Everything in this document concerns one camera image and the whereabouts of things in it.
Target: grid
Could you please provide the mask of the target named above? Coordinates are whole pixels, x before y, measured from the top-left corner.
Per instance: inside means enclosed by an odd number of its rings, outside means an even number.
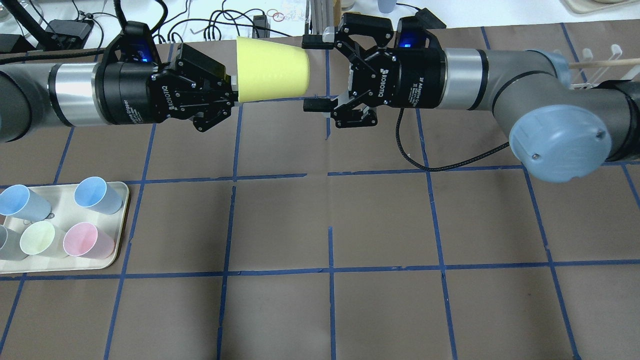
[[[564,35],[567,39],[567,42],[572,50],[572,54],[577,61],[577,55],[575,54],[575,49],[573,48],[572,41],[570,36],[566,30],[564,24],[561,25],[564,31]],[[484,41],[486,43],[487,49],[491,49],[488,37],[486,35],[486,31],[484,28],[481,28]],[[169,59],[172,57],[173,53],[173,44],[169,50]],[[325,62],[326,62],[326,95],[330,96],[330,64],[329,64],[329,51],[325,51]],[[280,99],[277,101],[296,101],[304,98],[295,98],[295,99]],[[419,138],[420,144],[422,146],[422,160],[429,166],[429,159],[425,148],[425,137],[422,130],[422,118],[420,115],[420,111],[416,111],[417,121],[418,121],[418,130],[419,130]],[[142,177],[139,181],[125,181],[127,184],[138,184],[140,186],[140,190],[138,193],[138,201],[136,203],[136,207],[134,210],[134,215],[132,218],[131,231],[128,237],[128,242],[126,243],[126,249],[124,249],[124,264],[122,266],[120,274],[105,274],[105,275],[29,275],[27,273],[21,274],[20,276],[3,276],[0,277],[0,281],[17,281],[19,282],[17,292],[15,294],[15,298],[13,300],[13,305],[10,311],[10,315],[8,317],[8,321],[6,327],[4,328],[2,339],[0,340],[0,352],[2,351],[7,335],[10,332],[10,327],[12,324],[13,316],[15,314],[15,310],[20,301],[20,295],[22,293],[23,286],[26,281],[56,281],[56,280],[68,280],[68,279],[118,279],[118,288],[116,293],[116,299],[113,306],[113,314],[111,317],[111,322],[109,326],[108,338],[105,344],[104,351],[104,359],[109,358],[109,353],[111,350],[111,342],[113,340],[113,331],[116,323],[116,319],[118,317],[118,307],[120,303],[120,299],[122,296],[123,285],[128,279],[151,279],[151,278],[170,278],[170,277],[221,277],[222,279],[222,288],[221,288],[221,302],[220,302],[220,313],[218,318],[218,338],[217,338],[217,357],[221,358],[222,353],[222,339],[224,337],[224,326],[223,321],[225,318],[225,304],[227,297],[227,282],[229,277],[235,276],[263,276],[263,275],[291,275],[291,274],[316,274],[316,273],[327,273],[329,275],[329,294],[330,294],[330,314],[328,314],[330,318],[330,344],[331,344],[331,358],[337,358],[336,351],[336,315],[335,315],[335,274],[337,273],[350,273],[350,272],[411,272],[411,271],[428,271],[428,272],[440,272],[441,280],[442,280],[442,292],[443,292],[443,303],[444,309],[446,313],[447,320],[447,328],[449,334],[449,341],[451,345],[451,354],[453,359],[458,358],[458,351],[456,346],[456,338],[455,338],[455,330],[454,330],[454,322],[452,320],[452,309],[449,303],[449,288],[447,284],[447,271],[448,270],[471,270],[471,269],[501,269],[501,268],[548,268],[554,283],[554,287],[556,290],[557,301],[560,306],[561,314],[563,317],[564,326],[566,328],[566,335],[568,337],[571,350],[575,359],[580,359],[579,349],[576,345],[573,331],[571,327],[571,322],[566,310],[566,306],[564,304],[563,292],[560,287],[560,283],[558,280],[558,276],[556,274],[556,268],[562,266],[600,266],[600,265],[638,265],[640,264],[640,259],[612,259],[612,260],[593,260],[593,261],[554,261],[551,250],[548,246],[547,235],[545,232],[545,227],[543,225],[542,217],[540,215],[540,210],[538,208],[538,201],[536,199],[536,194],[531,182],[530,175],[526,168],[522,165],[505,165],[505,166],[484,166],[484,167],[463,167],[456,168],[450,170],[450,172],[475,172],[475,171],[500,171],[500,170],[521,170],[522,175],[525,178],[529,195],[531,198],[531,206],[534,209],[534,213],[536,216],[536,220],[538,223],[538,228],[540,230],[540,235],[542,239],[542,245],[545,248],[546,252],[546,261],[542,262],[530,262],[530,263],[485,263],[485,264],[447,264],[444,258],[444,252],[442,249],[442,242],[440,239],[440,229],[438,223],[438,211],[436,207],[436,201],[434,197],[434,189],[433,189],[433,181],[430,173],[425,173],[425,180],[428,187],[428,198],[429,205],[431,210],[431,216],[433,221],[433,227],[435,231],[435,241],[438,255],[438,264],[437,265],[416,265],[416,266],[356,266],[356,267],[336,267],[334,266],[334,258],[333,258],[333,227],[329,226],[327,230],[327,244],[328,244],[328,266],[321,268],[301,268],[301,269],[282,269],[282,270],[254,270],[254,271],[230,271],[229,270],[229,261],[230,261],[230,252],[232,249],[232,233],[234,228],[234,211],[235,211],[235,203],[236,203],[236,192],[237,187],[234,185],[232,187],[232,192],[230,194],[230,208],[229,208],[229,220],[228,220],[228,229],[227,229],[227,244],[225,249],[225,260],[224,260],[224,269],[221,272],[179,272],[179,273],[158,273],[158,274],[132,274],[127,272],[127,265],[129,262],[129,256],[131,253],[131,240],[134,237],[134,233],[136,230],[136,224],[138,221],[138,215],[140,212],[141,203],[144,199],[144,190],[146,184],[156,184],[156,183],[181,183],[181,182],[212,182],[212,181],[231,181],[236,184],[239,181],[244,180],[256,180],[256,179],[287,179],[287,178],[297,178],[297,177],[306,177],[307,174],[277,174],[277,175],[255,175],[255,176],[239,176],[238,175],[238,157],[240,150],[240,139],[241,139],[241,131],[242,131],[242,119],[243,119],[243,106],[239,108],[238,114],[238,122],[236,129],[236,142],[235,142],[235,151],[234,151],[234,162],[233,162],[233,175],[231,177],[217,177],[217,178],[185,178],[185,179],[147,179],[147,171],[149,166],[150,157],[152,154],[153,146],[154,146],[154,137],[156,133],[156,125],[154,124],[150,131],[150,137],[148,140],[147,153],[145,158],[145,165],[142,172]],[[326,138],[329,139],[331,136],[331,126],[330,119],[326,119]],[[60,178],[60,174],[63,168],[63,164],[65,158],[67,156],[67,151],[69,149],[72,137],[74,134],[74,129],[72,128],[69,131],[69,135],[67,138],[67,142],[65,144],[63,153],[60,158],[60,164],[57,167],[55,180],[52,184],[59,184],[58,179]],[[607,163],[604,166],[607,167],[620,167],[625,174],[627,179],[630,191],[632,192],[636,204],[640,208],[640,197],[638,192],[636,191],[635,184],[631,178],[631,175],[628,171],[629,167],[635,167],[640,165],[638,161],[629,161],[629,162],[616,162],[616,163]],[[328,177],[339,177],[339,176],[369,176],[369,175],[383,175],[383,174],[417,174],[422,173],[422,171],[407,168],[400,170],[364,170],[364,171],[354,171],[354,172],[328,172]],[[0,186],[0,188],[6,188],[10,186],[10,184]]]

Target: blue cap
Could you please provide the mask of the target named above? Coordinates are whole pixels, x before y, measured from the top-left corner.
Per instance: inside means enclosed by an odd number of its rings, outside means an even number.
[[[526,113],[511,128],[513,154],[538,179],[565,183],[596,170],[611,152],[611,136],[594,113],[551,105]]]

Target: silver band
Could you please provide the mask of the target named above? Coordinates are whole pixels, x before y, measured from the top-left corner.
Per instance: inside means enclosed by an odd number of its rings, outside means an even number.
[[[95,94],[97,63],[63,64],[56,73],[56,98],[73,126],[109,125]]]
[[[444,49],[445,89],[438,109],[469,109],[482,83],[482,58],[475,49]]]

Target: pink cup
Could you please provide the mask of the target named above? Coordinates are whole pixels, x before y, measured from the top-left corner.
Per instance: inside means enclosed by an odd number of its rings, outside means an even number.
[[[71,256],[104,259],[113,252],[115,241],[90,222],[81,222],[67,231],[62,246]]]

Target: white tray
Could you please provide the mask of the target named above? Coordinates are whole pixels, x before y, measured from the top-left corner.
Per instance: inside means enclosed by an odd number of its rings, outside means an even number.
[[[27,256],[20,261],[0,260],[0,274],[14,274],[22,272],[43,272],[63,270],[93,270],[106,268],[111,265],[118,255],[120,238],[124,227],[125,215],[129,207],[129,188],[125,183],[108,183],[123,198],[123,206],[117,213],[105,215],[78,206],[74,200],[77,185],[35,186],[32,189],[51,203],[54,215],[44,221],[68,231],[79,222],[90,222],[111,236],[116,243],[115,250],[106,259],[85,259],[67,256],[61,259],[45,258],[43,256]],[[6,217],[4,226],[22,234],[31,225],[29,220]]]
[[[620,6],[624,4],[634,3],[640,0],[626,0],[621,3],[607,4],[607,3],[598,3],[597,1],[592,0],[564,0],[564,2],[569,6],[569,8],[575,13],[590,13],[598,10],[604,10],[611,8],[613,6]]]

